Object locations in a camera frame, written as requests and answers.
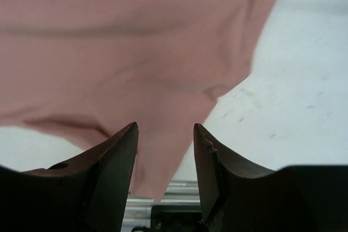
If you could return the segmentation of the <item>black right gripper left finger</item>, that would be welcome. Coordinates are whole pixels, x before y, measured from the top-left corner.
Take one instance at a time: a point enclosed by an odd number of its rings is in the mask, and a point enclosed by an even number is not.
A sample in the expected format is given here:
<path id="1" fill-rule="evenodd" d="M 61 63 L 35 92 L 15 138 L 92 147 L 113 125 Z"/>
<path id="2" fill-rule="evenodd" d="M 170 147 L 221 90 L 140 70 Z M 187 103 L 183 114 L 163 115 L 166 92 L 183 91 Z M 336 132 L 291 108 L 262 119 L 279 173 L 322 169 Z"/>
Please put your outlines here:
<path id="1" fill-rule="evenodd" d="M 120 231 L 137 146 L 131 123 L 48 169 L 1 167 L 1 231 Z"/>

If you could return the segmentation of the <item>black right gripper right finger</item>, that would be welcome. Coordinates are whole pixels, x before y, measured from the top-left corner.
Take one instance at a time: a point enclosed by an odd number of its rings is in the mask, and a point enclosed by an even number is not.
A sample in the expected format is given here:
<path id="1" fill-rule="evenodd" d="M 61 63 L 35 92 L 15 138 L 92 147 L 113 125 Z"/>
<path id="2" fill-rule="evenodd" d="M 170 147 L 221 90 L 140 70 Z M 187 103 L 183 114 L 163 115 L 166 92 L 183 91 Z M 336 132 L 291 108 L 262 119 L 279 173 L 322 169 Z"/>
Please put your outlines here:
<path id="1" fill-rule="evenodd" d="M 203 224 L 209 231 L 347 231 L 347 167 L 256 164 L 194 126 Z"/>

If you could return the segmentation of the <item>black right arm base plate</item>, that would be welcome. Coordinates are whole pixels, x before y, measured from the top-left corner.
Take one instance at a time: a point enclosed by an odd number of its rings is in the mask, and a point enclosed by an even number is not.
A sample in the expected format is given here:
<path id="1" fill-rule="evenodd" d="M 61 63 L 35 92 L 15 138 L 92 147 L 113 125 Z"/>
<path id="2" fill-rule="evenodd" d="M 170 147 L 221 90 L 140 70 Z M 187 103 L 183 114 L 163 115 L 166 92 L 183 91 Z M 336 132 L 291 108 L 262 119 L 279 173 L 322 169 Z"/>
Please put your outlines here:
<path id="1" fill-rule="evenodd" d="M 134 231 L 204 232 L 201 207 L 198 205 L 155 205 L 151 208 L 150 226 L 137 226 Z"/>

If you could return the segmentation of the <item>dusty pink t-shirt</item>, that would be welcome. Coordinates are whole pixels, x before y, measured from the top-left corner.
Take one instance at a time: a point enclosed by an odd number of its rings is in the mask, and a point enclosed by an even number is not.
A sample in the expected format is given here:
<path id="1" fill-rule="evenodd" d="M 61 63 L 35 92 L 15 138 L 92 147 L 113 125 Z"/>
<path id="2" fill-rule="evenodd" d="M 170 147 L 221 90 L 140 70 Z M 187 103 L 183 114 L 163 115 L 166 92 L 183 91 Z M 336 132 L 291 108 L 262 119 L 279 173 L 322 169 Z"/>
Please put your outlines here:
<path id="1" fill-rule="evenodd" d="M 1 125 L 90 148 L 139 126 L 132 192 L 160 200 L 275 0 L 1 0 Z"/>

